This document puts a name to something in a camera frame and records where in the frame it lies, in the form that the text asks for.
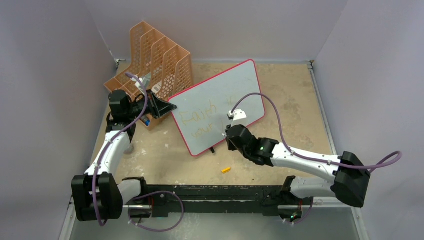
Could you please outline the yellow marker cap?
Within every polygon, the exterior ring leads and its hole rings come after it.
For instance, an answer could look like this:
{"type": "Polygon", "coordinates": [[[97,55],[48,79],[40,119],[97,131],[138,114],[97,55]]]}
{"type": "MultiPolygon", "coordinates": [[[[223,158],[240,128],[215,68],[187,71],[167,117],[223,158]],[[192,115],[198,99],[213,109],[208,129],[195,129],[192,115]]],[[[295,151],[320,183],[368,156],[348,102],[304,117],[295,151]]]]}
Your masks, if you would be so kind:
{"type": "Polygon", "coordinates": [[[230,167],[227,167],[227,168],[222,169],[221,172],[223,174],[225,174],[225,173],[228,173],[230,170],[231,170],[231,168],[230,167]]]}

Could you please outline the pink framed whiteboard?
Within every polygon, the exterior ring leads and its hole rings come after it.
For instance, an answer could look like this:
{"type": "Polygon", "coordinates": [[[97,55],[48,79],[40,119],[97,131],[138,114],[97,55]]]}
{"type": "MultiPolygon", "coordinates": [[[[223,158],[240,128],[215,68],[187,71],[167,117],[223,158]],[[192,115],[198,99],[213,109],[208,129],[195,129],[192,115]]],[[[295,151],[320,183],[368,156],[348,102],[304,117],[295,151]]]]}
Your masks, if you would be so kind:
{"type": "Polygon", "coordinates": [[[196,157],[225,140],[234,106],[247,114],[247,126],[262,119],[265,104],[256,63],[241,62],[168,99],[177,106],[172,117],[191,156],[196,157]]]}

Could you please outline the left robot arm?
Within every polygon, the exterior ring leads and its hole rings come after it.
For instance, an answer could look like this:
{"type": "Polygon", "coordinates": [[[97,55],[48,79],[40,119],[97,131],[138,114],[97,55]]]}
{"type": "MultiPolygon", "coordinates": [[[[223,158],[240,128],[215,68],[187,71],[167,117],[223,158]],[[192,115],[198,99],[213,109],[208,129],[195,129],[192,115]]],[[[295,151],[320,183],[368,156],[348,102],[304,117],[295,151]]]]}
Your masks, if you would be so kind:
{"type": "Polygon", "coordinates": [[[175,104],[158,98],[151,90],[132,99],[118,89],[108,95],[110,112],[106,117],[105,140],[91,166],[71,181],[76,217],[80,222],[98,221],[104,226],[108,220],[118,219],[123,206],[130,200],[138,205],[146,203],[149,191],[141,178],[126,180],[118,186],[114,174],[120,161],[129,151],[136,133],[136,122],[151,115],[154,119],[177,109],[175,104]]]}

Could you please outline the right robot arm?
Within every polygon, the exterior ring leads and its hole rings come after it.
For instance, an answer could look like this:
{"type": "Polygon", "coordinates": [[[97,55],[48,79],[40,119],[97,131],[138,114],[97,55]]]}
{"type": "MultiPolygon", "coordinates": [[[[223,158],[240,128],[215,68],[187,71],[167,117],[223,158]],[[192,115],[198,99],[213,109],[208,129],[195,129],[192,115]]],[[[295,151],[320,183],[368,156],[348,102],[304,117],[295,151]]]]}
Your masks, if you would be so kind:
{"type": "Polygon", "coordinates": [[[239,151],[256,165],[289,168],[311,175],[286,178],[280,196],[288,204],[298,199],[332,197],[351,207],[364,206],[371,173],[351,152],[325,155],[287,149],[275,139],[255,137],[243,125],[228,125],[225,140],[230,151],[239,151]]]}

